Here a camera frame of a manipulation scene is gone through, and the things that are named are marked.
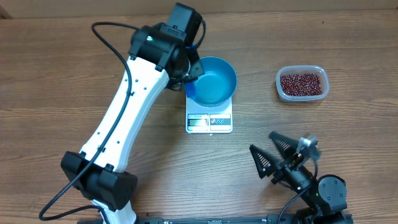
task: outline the wood grain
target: wood grain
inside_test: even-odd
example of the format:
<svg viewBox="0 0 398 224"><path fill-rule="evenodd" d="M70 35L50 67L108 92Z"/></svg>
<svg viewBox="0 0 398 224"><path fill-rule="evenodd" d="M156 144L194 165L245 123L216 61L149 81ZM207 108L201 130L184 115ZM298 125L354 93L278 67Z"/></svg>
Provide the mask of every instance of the wood grain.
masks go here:
<svg viewBox="0 0 398 224"><path fill-rule="evenodd" d="M41 223L41 208L67 183L59 164L99 125L123 73L91 33L95 21L143 26L167 16L6 19L0 22L0 223ZM139 178L138 215L240 217L279 213L293 192L260 180L248 147L275 152L271 131L319 137L320 175L347 181L356 223L398 219L398 13L263 12L204 15L202 57L237 71L234 131L185 134L184 92L164 91L134 143L127 171ZM127 56L131 30L99 32ZM319 102L283 103L275 76L287 65L328 72ZM71 190L49 215L87 205ZM303 208L300 200L288 212ZM95 217L81 212L53 223Z"/></svg>
<svg viewBox="0 0 398 224"><path fill-rule="evenodd" d="M0 0L13 18L168 14L176 0ZM398 0L179 0L201 14L315 10L395 9Z"/></svg>

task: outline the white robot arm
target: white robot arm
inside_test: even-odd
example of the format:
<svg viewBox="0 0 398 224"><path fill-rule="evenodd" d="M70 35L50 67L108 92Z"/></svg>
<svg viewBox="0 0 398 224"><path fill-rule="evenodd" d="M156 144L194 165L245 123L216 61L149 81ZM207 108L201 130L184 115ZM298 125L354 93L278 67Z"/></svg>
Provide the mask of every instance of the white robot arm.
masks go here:
<svg viewBox="0 0 398 224"><path fill-rule="evenodd" d="M125 172L134 139L149 108L164 88L181 90L184 83L204 74L193 40L200 24L205 23L194 9L177 3L169 21L141 29L113 22L97 22L92 29L122 61L126 71L102 122L79 153L66 152L61 168L70 183L39 213L43 221L55 220L88 208L101 212L105 224L134 224L130 198L137 177ZM116 25L138 29L131 39L130 57L125 61L102 36L97 25ZM44 213L71 187L94 205L45 217Z"/></svg>
<svg viewBox="0 0 398 224"><path fill-rule="evenodd" d="M96 165L100 167L105 167L106 165L113 166L113 172L119 173L123 173L127 167L132 144L149 108L169 82L167 72L164 69L161 72L155 70L156 65L154 63L142 58L136 58L135 60L127 60L127 64L131 70L134 82L131 98L118 126L106 144L106 148L109 150L106 149L95 160ZM125 72L119 90L113 98L102 122L80 150L80 153L84 152L86 154L85 159L91 160L93 158L98 146L101 145L105 135L111 129L113 121L116 119L123 105L127 92L127 81L127 73ZM92 203L104 208L110 224L133 224L136 221L137 217L131 208L130 201L128 201L124 208L114 212L105 203L101 203L98 200L94 199Z"/></svg>

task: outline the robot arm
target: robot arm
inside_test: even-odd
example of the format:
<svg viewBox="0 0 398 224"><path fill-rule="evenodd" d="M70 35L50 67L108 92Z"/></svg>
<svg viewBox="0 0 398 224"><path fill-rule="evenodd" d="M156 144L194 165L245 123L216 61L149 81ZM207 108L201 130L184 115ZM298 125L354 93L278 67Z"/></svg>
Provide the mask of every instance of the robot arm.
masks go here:
<svg viewBox="0 0 398 224"><path fill-rule="evenodd" d="M126 169L132 144L137 136L138 130L144 122L149 108L169 82L169 75L164 69L158 72L155 70L155 64L142 58L136 58L135 60L129 59L127 60L127 64L131 69L132 80L134 82L131 99L127 104L118 126L106 144L104 152L95 160L97 166L113 167L112 171L118 173L123 173ZM113 98L102 122L99 124L92 137L80 150L80 154L85 154L86 160L91 160L93 158L97 152L98 146L102 143L105 135L113 125L113 121L116 119L126 96L127 81L127 74L125 73L119 90ZM99 199L93 199L91 202L104 209L110 223L134 223L136 221L136 214L131 208L130 201L128 201L124 208L115 211L110 210L109 207L105 203L100 202Z"/></svg>
<svg viewBox="0 0 398 224"><path fill-rule="evenodd" d="M277 224L352 224L352 216L344 214L343 211L347 208L345 181L336 175L324 175L317 179L317 161L321 155L317 146L317 137L306 134L300 140L295 140L271 132L269 138L274 142L283 160L251 145L250 152L259 177L263 179L265 176L273 175L271 180L273 184L280 183L297 193L279 215L269 215L269 218L274 218ZM304 166L309 159L314 161L314 174ZM308 208L297 211L294 216L284 215L287 207L299 197L304 200Z"/></svg>
<svg viewBox="0 0 398 224"><path fill-rule="evenodd" d="M41 220L54 220L83 209L97 208L101 210L105 223L136 222L129 199L136 188L137 177L124 171L132 144L149 108L164 88L181 90L184 83L204 74L197 49L205 31L198 45L193 45L201 23L205 28L199 13L177 3L166 24L144 26L133 35L127 61L93 29L97 37L122 60L126 71L95 133L79 153L65 153L61 168L71 182L43 208L39 214ZM110 22L97 24L115 25ZM124 24L117 26L132 28ZM45 211L70 186L80 190L95 206L44 217Z"/></svg>

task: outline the digital scale display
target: digital scale display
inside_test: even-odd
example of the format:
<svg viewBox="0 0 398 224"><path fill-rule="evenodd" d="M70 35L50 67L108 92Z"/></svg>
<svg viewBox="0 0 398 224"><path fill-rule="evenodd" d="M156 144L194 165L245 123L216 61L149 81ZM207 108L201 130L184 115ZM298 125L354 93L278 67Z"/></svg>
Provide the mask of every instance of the digital scale display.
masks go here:
<svg viewBox="0 0 398 224"><path fill-rule="evenodd" d="M230 114L188 114L190 131L228 131L231 129Z"/></svg>
<svg viewBox="0 0 398 224"><path fill-rule="evenodd" d="M186 97L185 130L189 134L229 134L233 129L232 99L205 107Z"/></svg>
<svg viewBox="0 0 398 224"><path fill-rule="evenodd" d="M189 119L189 126L207 126L207 119Z"/></svg>

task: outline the black cable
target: black cable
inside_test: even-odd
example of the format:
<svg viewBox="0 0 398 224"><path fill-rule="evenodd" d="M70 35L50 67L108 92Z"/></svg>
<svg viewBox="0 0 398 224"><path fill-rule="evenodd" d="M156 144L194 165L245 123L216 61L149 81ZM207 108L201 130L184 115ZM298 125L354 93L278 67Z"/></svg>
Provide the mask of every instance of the black cable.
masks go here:
<svg viewBox="0 0 398 224"><path fill-rule="evenodd" d="M186 46L186 49L193 49L193 50L198 50L198 48L200 47L203 39L205 38L205 34L206 34L206 22L204 19L201 20L201 24L203 26L203 33L199 39L199 41L196 44L193 44L192 46Z"/></svg>
<svg viewBox="0 0 398 224"><path fill-rule="evenodd" d="M315 160L314 158L312 158L312 161L313 161L314 166L315 166L315 172L314 172L314 175L313 175L313 177L312 177L312 181L314 181L314 180L316 181L316 180L317 180L317 175L318 175L318 163L316 162L316 160ZM282 218L282 215L285 213L285 211L287 210L287 208L289 208L289 207L293 204L293 202L294 202L295 200L297 200L299 197L301 197L301 195L303 195L305 192L307 192L310 188L311 188L311 184L310 184L308 187L306 187L305 189L303 189L299 194L297 194L294 198L292 198L292 199L285 205L285 207L282 209L282 211L281 211L280 214L279 214L277 224L280 223L280 219Z"/></svg>
<svg viewBox="0 0 398 224"><path fill-rule="evenodd" d="M94 164L94 161L98 158L98 156L101 154L101 152L103 152L104 147L106 145L106 143L108 142L108 140L110 139L113 131L116 129L116 126L118 125L124 110L126 109L127 103L129 102L130 99L130 92L131 92L131 88L132 88L132 79L131 79L131 72L130 72L130 68L129 65L127 64L127 62L125 61L125 59L123 58L123 56L111 45L109 44L96 30L95 27L96 26L100 26L100 25L112 25L112 26L121 26L121 27L127 27L130 29L135 29L138 30L138 27L134 27L134 26L130 26L127 24L121 24L121 23L117 23L117 22L95 22L94 24L91 25L91 30L94 32L95 36L97 36L99 38L100 41L102 41L102 43L104 43L109 49L112 50L112 52L120 59L120 61L122 61L124 68L126 69L126 73L127 73L127 78L129 80L128 83L128 88L127 88L127 93L126 93L126 98L124 99L124 103L122 105L122 108L120 109L120 112L118 114L118 117L116 118L116 120L114 121L111 129L109 130L108 134L105 136L103 142L101 143L101 145L97 148L97 152L95 153L95 155L93 156L93 158L91 159L91 161L87 164L87 166L85 166L85 168L79 172L79 174L72 180L69 182L69 184L67 184L66 186L64 186L64 188L59 191L59 193L57 195L54 196L53 199L51 199L51 201L45 205L45 207L40 211L39 213L39 219L42 221L49 221L49 220L55 220L61 217L64 217L66 215L70 215L76 212L80 212L82 210L86 210L86 209L91 209L91 208L96 208L98 209L102 216L104 217L104 221L106 224L109 224L109 220L108 217L106 216L106 213L104 212L104 209L101 208L100 206L96 206L96 205L87 205L87 206L83 206L80 208L75 208L73 210L61 213L59 215L54 215L51 217L44 217L44 213L73 185L75 184L80 177Z"/></svg>

